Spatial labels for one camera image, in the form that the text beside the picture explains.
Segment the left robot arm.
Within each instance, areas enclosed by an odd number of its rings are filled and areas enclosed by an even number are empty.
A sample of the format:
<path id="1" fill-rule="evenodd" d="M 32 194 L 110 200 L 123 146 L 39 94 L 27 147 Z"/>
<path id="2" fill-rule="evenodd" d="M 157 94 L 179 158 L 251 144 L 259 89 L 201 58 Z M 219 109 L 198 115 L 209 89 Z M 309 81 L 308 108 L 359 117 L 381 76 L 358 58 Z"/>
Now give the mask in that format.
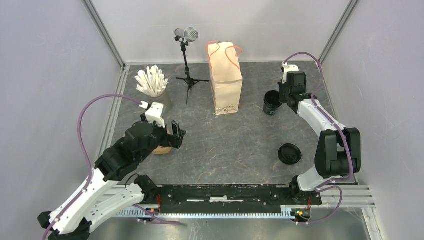
<path id="1" fill-rule="evenodd" d="M 42 212 L 37 220 L 46 230 L 46 240 L 86 240 L 106 220 L 135 204 L 153 203 L 159 189 L 147 176 L 139 176 L 120 193 L 99 203 L 108 190 L 134 172 L 158 147 L 179 149 L 186 131 L 172 122 L 173 133 L 156 122 L 138 121 L 107 148 L 73 195 L 54 211 Z"/>

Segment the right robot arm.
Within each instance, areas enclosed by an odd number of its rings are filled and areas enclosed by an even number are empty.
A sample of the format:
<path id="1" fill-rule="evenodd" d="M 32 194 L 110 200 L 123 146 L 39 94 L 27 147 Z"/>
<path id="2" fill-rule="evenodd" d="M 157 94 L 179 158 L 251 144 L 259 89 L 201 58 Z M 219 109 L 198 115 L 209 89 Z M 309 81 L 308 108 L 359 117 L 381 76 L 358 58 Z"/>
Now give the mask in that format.
<path id="1" fill-rule="evenodd" d="M 289 199 L 302 204 L 309 192 L 329 183 L 350 181 L 361 169 L 361 134 L 355 127 L 338 122 L 306 89 L 302 71 L 284 72 L 279 82 L 279 100 L 304 119 L 318 136 L 314 166 L 291 182 Z"/>

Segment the black coffee cup with print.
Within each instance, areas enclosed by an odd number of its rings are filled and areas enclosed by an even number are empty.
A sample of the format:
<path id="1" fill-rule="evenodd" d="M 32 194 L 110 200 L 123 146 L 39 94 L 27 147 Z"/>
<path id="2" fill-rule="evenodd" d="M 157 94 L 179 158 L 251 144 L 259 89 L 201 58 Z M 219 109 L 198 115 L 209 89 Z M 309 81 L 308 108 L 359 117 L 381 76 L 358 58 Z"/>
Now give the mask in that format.
<path id="1" fill-rule="evenodd" d="M 280 93 L 276 90 L 268 91 L 264 95 L 263 102 L 263 112 L 269 116 L 274 115 L 277 109 L 282 106 L 280 102 Z"/>

